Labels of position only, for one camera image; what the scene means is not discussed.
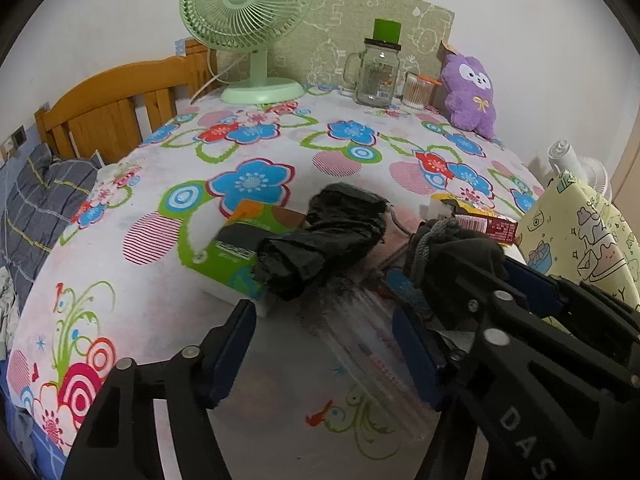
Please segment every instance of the purple plush toy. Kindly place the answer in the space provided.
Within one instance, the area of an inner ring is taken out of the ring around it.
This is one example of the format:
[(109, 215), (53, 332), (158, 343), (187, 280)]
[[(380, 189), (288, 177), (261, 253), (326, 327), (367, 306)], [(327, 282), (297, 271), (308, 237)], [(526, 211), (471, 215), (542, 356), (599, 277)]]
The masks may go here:
[(494, 90), (484, 67), (475, 57), (449, 54), (442, 69), (442, 82), (449, 91), (445, 106), (453, 126), (475, 131), (485, 139), (494, 138)]

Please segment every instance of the gray plaid bedding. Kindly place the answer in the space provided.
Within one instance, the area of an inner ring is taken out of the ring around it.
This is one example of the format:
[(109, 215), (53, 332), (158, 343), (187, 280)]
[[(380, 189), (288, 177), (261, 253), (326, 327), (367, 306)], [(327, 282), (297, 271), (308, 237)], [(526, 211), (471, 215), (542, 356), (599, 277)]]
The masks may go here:
[(91, 192), (96, 175), (93, 162), (59, 160), (43, 143), (31, 152), (9, 191), (0, 218), (0, 260), (4, 259), (14, 280), (20, 312), (60, 233)]

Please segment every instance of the floral tablecloth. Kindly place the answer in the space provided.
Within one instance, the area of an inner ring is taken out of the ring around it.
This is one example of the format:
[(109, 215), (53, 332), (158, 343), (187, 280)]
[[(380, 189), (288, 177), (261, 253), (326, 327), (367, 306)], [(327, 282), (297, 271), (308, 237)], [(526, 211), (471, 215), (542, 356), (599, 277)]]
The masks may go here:
[[(306, 212), (337, 180), (415, 213), (447, 191), (518, 219), (542, 193), (499, 141), (459, 132), (435, 109), (366, 108), (324, 87), (263, 107), (207, 96), (111, 168), (60, 237), (15, 336), (13, 402), (68, 455), (117, 359), (168, 359), (224, 322), (232, 306), (184, 264), (238, 203)], [(179, 478), (160, 402), (157, 418), (166, 477)], [(211, 418), (236, 478), (412, 478), (427, 446), (385, 421), (286, 304), (258, 322)]]

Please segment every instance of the plush toy eye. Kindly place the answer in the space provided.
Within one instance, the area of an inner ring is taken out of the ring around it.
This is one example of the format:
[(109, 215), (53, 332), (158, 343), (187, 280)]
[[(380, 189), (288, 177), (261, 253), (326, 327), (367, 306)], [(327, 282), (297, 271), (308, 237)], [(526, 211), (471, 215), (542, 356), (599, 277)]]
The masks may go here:
[(485, 76), (482, 72), (478, 73), (478, 79), (482, 82), (481, 88), (483, 89), (491, 88), (491, 81), (489, 81), (489, 78)]
[(474, 72), (469, 65), (465, 65), (464, 63), (460, 65), (460, 75), (467, 81), (473, 81), (476, 78), (476, 72)]

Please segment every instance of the wooden headboard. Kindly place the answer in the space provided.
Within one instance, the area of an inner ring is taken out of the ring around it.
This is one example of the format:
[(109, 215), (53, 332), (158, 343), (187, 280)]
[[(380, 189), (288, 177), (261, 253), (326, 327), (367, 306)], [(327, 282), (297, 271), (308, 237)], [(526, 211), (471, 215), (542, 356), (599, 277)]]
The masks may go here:
[[(117, 162), (142, 142), (133, 97), (144, 96), (154, 131), (175, 116), (174, 87), (187, 85), (191, 96), (210, 79), (207, 47), (196, 40), (185, 47), (184, 57), (122, 65), (75, 86), (51, 110), (36, 112), (40, 139), (64, 158), (88, 158), (99, 150), (106, 163)], [(211, 68), (217, 70), (215, 52)]]

